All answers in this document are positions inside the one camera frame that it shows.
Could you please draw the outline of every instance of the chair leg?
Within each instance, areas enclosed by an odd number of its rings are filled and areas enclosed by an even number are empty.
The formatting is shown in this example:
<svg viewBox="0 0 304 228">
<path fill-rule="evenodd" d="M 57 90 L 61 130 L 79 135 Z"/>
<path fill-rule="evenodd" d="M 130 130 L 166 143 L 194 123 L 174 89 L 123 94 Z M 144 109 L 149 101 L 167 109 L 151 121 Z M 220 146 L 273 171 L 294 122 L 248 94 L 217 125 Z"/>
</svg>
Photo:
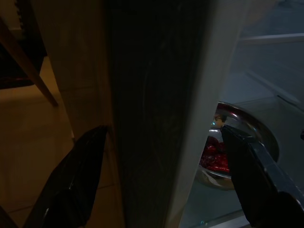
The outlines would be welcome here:
<svg viewBox="0 0 304 228">
<path fill-rule="evenodd" d="M 35 69 L 30 59 L 23 52 L 15 37 L 11 34 L 3 20 L 0 18 L 0 43 L 4 46 L 7 52 L 18 63 L 21 69 L 26 73 L 29 79 L 37 86 L 46 99 L 53 105 L 58 106 L 58 103 L 48 90 L 47 86 L 39 76 L 39 72 Z"/>
</svg>

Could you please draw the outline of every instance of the stainless steel bowl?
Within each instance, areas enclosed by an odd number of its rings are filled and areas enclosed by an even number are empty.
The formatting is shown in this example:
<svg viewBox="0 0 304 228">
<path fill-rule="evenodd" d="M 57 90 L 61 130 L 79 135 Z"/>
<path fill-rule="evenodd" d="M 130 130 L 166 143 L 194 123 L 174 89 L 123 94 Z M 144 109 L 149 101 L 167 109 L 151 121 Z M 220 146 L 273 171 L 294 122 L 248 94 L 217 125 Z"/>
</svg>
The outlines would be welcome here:
<svg viewBox="0 0 304 228">
<path fill-rule="evenodd" d="M 279 147 L 276 138 L 271 131 L 258 119 L 245 110 L 224 102 L 219 102 L 211 123 L 209 136 L 223 141 L 220 128 L 222 125 L 229 125 L 238 128 L 253 137 L 257 138 L 268 150 L 272 158 L 277 161 L 279 158 Z M 196 178 L 199 182 L 223 190 L 233 190 L 231 176 L 227 173 L 220 173 L 208 170 L 202 166 L 198 167 Z"/>
</svg>

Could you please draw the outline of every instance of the red chili peppers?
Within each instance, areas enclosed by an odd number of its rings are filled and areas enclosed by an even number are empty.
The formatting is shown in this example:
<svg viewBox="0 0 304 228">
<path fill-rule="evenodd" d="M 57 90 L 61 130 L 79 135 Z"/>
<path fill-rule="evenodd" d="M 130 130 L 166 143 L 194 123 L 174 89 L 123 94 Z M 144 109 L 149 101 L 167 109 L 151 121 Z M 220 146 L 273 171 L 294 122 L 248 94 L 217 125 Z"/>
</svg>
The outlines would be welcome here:
<svg viewBox="0 0 304 228">
<path fill-rule="evenodd" d="M 212 171 L 229 172 L 226 148 L 223 142 L 208 136 L 204 152 L 200 158 L 200 165 Z"/>
</svg>

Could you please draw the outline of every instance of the metal bowl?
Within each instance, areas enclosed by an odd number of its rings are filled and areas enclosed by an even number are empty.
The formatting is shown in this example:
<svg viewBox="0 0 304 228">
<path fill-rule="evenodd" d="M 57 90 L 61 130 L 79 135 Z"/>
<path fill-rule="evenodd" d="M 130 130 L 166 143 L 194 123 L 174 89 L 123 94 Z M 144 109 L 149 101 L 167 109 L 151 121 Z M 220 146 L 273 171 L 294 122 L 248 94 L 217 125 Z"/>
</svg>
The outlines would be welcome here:
<svg viewBox="0 0 304 228">
<path fill-rule="evenodd" d="M 209 136 L 213 136 L 222 142 L 220 128 L 229 125 L 238 128 L 256 139 L 258 139 L 268 150 L 272 158 L 277 161 L 279 158 L 279 147 L 276 138 L 271 131 L 258 119 L 243 109 L 224 102 L 219 102 L 214 115 Z M 199 182 L 223 190 L 233 190 L 231 176 L 228 173 L 221 173 L 208 170 L 199 165 L 196 178 Z"/>
</svg>

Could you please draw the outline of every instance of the tiled floor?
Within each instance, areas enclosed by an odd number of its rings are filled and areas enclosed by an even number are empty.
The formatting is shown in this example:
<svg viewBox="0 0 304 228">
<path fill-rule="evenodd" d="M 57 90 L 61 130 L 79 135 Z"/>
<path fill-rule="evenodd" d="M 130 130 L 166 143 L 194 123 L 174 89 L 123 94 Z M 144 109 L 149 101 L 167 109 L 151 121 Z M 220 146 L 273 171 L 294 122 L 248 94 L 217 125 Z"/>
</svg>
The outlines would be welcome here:
<svg viewBox="0 0 304 228">
<path fill-rule="evenodd" d="M 48 58 L 40 75 L 59 107 L 53 108 L 34 85 L 0 90 L 0 205 L 19 227 L 49 174 L 73 146 L 71 126 Z M 112 157 L 110 152 L 104 155 L 86 227 L 124 227 Z"/>
</svg>

